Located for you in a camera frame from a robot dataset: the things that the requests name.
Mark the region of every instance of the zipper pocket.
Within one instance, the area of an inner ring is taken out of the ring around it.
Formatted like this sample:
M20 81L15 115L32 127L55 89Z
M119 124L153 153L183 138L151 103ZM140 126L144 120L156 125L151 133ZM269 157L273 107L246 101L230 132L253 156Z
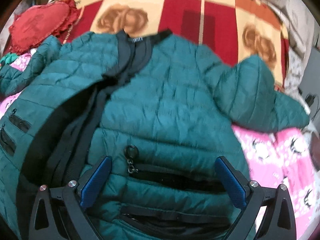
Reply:
M0 145L10 156L14 155L16 144L4 130L4 124L0 128Z
M17 109L14 108L11 112L11 114L9 115L9 121L16 126L17 128L19 128L21 131L23 131L24 133L28 132L28 130L31 127L31 124L28 123L27 121L21 119L20 117L18 117L16 115Z
M189 215L135 206L122 207L119 218L137 230L159 239L212 240L224 235L230 228L226 217Z
M127 159L130 177L153 181L179 190L225 192L225 188L218 179L208 180L206 177L198 174L189 174L151 164L135 163L139 159L139 150L134 145L128 145L124 149L124 156Z

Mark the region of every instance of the quilted jacket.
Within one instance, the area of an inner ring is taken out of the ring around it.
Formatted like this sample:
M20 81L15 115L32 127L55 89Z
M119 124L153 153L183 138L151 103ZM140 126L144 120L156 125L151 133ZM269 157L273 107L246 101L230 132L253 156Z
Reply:
M55 109L101 80L117 62L116 36L89 32L63 46L55 37L47 38L23 73L8 65L0 70L0 99L23 90L0 119L14 145L0 145L0 214L19 238L27 239L28 217L48 157L43 153L52 151L52 138L59 136L56 127L41 134L39 130ZM234 220L238 211L226 194L182 191L129 178L123 149L135 145L144 163L208 178L215 178L214 161L224 155L249 178L232 122L276 132L304 127L309 121L300 104L274 91L273 84L270 70L258 56L230 68L208 47L175 35L155 45L148 64L106 103L87 155L84 170L103 155L113 159L112 174L88 209L101 235L156 239L119 219L126 203ZM25 126L12 123L10 114ZM35 136L46 140L30 149Z

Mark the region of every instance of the black clamp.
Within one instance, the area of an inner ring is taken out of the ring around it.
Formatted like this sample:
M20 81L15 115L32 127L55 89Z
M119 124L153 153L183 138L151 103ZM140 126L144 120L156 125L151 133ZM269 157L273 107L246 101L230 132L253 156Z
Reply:
M267 209L254 240L297 239L293 206L286 185L261 187L254 180L248 181L223 156L216 159L215 171L233 205L241 209L223 240L245 240L263 206Z
M52 189L42 185L32 210L29 239L102 240L85 210L95 202L111 168L112 161L107 156L79 181ZM261 187L254 180L248 181L223 156L216 159L215 171L233 205L241 209L223 240L245 240L262 206L267 209L254 240L296 240L293 206L284 184L278 188Z
M112 168L110 157L101 158L79 179L65 187L42 185L32 209L30 240L103 240L85 210L95 202Z

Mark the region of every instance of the jacket zipper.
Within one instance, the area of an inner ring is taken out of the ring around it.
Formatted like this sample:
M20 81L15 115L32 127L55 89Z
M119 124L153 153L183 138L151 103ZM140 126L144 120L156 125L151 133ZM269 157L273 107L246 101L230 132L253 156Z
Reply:
M151 164L135 163L139 159L138 148L129 145L124 149L130 177L153 181L180 190L200 190L221 193L225 189L219 180L208 180L201 175L190 175L182 171Z
M128 214L120 214L119 219L122 224L131 226L136 232L143 232L148 236L156 237L161 240L214 240L220 239L225 235L229 226L221 226L220 228L212 227L208 230L209 225L204 225L207 228L205 233L199 234L179 234L166 232L163 227L156 227L152 225L145 225L137 216L130 216Z
M4 130L4 124L0 128L0 145L10 156L14 155L16 144Z
M16 115L17 109L14 108L9 115L9 121L24 133L28 132L31 124Z

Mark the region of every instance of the jacket sleeve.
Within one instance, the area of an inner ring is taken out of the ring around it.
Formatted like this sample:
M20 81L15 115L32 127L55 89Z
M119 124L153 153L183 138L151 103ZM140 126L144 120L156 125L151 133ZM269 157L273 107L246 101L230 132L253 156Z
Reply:
M58 58L60 48L59 40L50 36L37 49L24 72L4 65L0 69L0 101L27 87L47 65Z
M273 75L258 55L233 68L216 59L201 69L218 109L236 124L268 133L308 125L300 103L274 90Z

